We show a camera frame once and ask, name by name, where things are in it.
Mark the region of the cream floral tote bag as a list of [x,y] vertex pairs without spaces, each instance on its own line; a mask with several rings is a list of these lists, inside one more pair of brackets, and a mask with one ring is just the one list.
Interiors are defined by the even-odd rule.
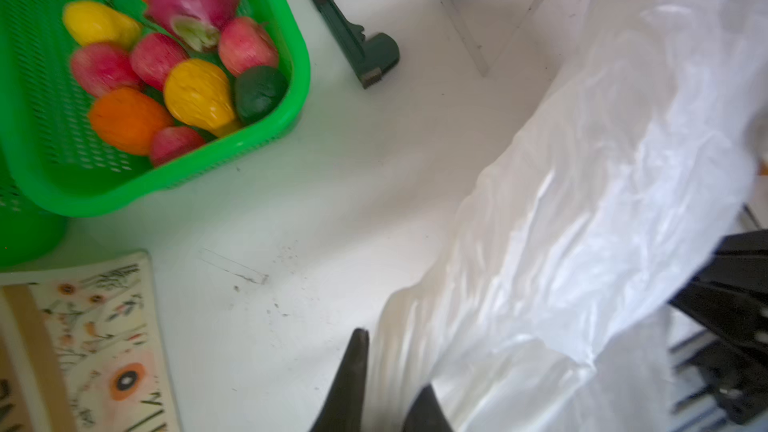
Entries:
[[4,431],[179,431],[147,253],[1,275]]

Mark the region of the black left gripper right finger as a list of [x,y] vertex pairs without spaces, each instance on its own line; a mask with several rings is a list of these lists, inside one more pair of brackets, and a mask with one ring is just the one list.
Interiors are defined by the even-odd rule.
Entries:
[[452,432],[431,385],[414,400],[403,424],[403,432]]

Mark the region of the yellow lemon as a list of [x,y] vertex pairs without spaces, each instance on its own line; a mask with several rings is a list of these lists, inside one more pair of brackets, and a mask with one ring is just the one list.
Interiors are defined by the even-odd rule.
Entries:
[[70,36],[81,46],[111,43],[130,50],[142,33],[141,24],[133,18],[92,0],[66,4],[62,21]]

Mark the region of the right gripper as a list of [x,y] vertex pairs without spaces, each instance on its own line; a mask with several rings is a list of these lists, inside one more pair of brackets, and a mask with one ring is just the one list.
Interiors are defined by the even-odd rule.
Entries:
[[692,358],[737,425],[767,411],[767,231],[725,237],[670,304],[716,340]]

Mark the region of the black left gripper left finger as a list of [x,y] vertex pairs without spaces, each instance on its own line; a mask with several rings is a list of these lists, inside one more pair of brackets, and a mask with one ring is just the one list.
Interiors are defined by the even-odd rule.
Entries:
[[348,341],[336,375],[312,432],[359,432],[368,368],[370,336],[356,328]]

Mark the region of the white plastic bag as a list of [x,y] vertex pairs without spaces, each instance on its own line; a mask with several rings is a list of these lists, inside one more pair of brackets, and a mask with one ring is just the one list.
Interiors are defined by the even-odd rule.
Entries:
[[662,431],[667,301],[748,199],[767,0],[591,0],[537,110],[449,241],[393,293],[362,427],[437,392],[456,431]]

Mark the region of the orange fruit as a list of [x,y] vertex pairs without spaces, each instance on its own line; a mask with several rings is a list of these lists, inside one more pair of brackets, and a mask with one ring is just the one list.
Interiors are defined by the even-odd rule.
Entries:
[[148,156],[154,136],[174,125],[172,116],[162,105],[127,87],[98,98],[87,117],[99,138],[135,156]]

